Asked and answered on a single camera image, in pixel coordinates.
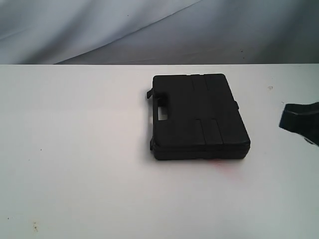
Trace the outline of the black plastic tool case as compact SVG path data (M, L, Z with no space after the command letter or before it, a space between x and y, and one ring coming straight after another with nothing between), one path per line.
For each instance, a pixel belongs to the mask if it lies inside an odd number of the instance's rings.
M150 150L157 160L243 159L251 141L224 74L156 75Z

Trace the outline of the white backdrop cloth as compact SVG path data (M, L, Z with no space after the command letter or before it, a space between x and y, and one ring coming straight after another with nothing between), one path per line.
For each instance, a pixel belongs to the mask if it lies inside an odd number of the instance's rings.
M2 64L319 61L316 0L3 0Z

